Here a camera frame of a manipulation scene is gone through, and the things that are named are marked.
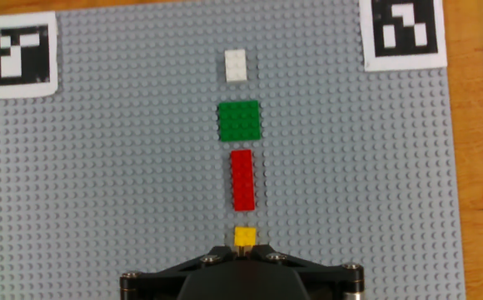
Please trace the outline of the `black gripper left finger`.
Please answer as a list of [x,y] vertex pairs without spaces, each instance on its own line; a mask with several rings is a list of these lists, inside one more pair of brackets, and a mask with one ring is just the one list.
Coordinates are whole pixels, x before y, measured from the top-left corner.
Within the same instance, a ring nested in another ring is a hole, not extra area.
[[160,272],[127,271],[119,279],[120,299],[153,299],[155,294],[178,294],[186,279],[194,272],[234,259],[228,246],[215,246],[208,253]]

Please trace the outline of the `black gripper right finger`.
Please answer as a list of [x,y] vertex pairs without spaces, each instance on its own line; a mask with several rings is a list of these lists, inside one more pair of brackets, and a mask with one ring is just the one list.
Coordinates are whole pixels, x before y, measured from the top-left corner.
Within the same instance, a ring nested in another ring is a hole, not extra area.
[[259,267],[255,278],[273,293],[270,299],[365,298],[365,272],[356,262],[325,266],[278,252],[269,245],[254,246],[250,260]]

